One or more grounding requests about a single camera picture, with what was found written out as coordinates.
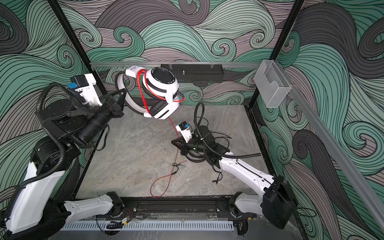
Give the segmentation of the black blue headphones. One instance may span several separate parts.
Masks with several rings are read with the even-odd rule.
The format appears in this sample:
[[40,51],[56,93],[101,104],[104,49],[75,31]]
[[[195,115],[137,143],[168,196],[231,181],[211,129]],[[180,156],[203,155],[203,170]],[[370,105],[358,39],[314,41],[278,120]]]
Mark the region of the black blue headphones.
[[202,163],[207,160],[207,157],[205,155],[193,151],[184,151],[181,153],[181,155],[185,156],[187,160],[192,163]]

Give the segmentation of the white headphones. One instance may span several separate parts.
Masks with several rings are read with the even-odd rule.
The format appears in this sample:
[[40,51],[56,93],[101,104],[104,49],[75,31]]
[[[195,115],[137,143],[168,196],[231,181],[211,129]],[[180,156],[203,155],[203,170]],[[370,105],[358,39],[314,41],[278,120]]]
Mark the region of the white headphones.
[[155,67],[146,70],[139,66],[129,67],[124,73],[117,75],[115,80],[117,90],[126,90],[124,77],[133,78],[144,105],[139,106],[129,93],[123,97],[124,103],[134,113],[145,118],[165,120],[185,100],[185,96],[179,91],[177,78],[165,68]]

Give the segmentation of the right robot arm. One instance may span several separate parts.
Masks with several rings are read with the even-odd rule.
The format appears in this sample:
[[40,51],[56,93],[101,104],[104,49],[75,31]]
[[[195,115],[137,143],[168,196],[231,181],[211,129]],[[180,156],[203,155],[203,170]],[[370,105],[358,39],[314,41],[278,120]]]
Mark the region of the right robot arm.
[[229,210],[234,217],[262,215],[275,227],[284,229],[298,206],[290,183],[283,176],[274,177],[254,168],[244,162],[245,155],[235,156],[229,148],[217,143],[213,132],[201,125],[204,109],[203,103],[196,106],[194,129],[185,121],[175,126],[181,137],[171,143],[189,161],[207,162],[218,173],[215,183],[227,172],[255,191],[253,195],[238,192],[230,199]]

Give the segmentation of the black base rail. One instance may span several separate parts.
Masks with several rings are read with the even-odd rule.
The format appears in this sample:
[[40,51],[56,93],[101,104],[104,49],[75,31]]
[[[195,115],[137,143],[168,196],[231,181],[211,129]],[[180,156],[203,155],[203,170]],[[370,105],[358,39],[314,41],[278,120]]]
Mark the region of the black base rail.
[[67,222],[86,219],[93,216],[108,218],[137,217],[144,214],[213,214],[219,218],[243,219],[262,215],[261,201],[258,195],[250,195],[249,203],[241,203],[237,193],[229,196],[189,196],[189,197],[118,197],[109,196],[93,199],[66,201],[64,210],[71,213]]

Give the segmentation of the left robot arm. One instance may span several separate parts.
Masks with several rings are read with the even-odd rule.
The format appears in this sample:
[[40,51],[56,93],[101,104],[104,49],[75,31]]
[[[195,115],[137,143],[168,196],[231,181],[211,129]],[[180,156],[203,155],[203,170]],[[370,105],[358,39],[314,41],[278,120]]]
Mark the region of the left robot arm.
[[35,113],[46,136],[36,143],[25,178],[2,213],[5,239],[46,240],[72,222],[122,214],[124,204],[115,192],[80,201],[57,201],[51,194],[81,149],[95,148],[109,121],[123,115],[126,94],[115,91],[102,97],[101,106],[90,107],[71,87],[51,83],[42,90]]

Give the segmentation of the clear plastic wall bin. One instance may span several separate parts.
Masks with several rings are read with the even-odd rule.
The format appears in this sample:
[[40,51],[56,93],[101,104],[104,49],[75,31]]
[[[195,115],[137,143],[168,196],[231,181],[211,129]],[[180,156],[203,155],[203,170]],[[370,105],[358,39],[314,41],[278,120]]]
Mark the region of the clear plastic wall bin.
[[264,60],[254,82],[267,108],[278,108],[292,89],[283,66],[274,60]]

